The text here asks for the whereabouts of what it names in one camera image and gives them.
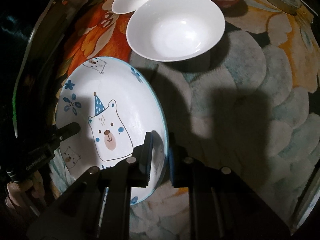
floral tablecloth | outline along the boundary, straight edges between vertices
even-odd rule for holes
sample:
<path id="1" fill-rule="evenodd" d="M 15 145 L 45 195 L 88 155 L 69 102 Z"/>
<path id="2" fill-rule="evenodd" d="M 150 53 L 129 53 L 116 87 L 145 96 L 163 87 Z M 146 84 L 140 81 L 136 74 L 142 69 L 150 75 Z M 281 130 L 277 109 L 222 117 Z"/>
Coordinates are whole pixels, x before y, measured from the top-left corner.
<path id="1" fill-rule="evenodd" d="M 309 96 L 319 89 L 313 15 L 304 6 L 292 16 L 266 0 L 241 0 L 223 11 L 226 30 L 214 48 L 161 63 L 131 51 L 129 16 L 114 14 L 113 1 L 94 0 L 76 21 L 64 44 L 59 86 L 89 58 L 129 62 L 154 88 L 177 143 L 208 166 L 232 168 L 290 226 L 320 157 L 320 117 L 309 112 Z M 59 195 L 73 179 L 58 152 L 50 166 Z M 131 238 L 189 239 L 188 208 L 187 189 L 172 188 L 166 177 L 131 207 Z"/>

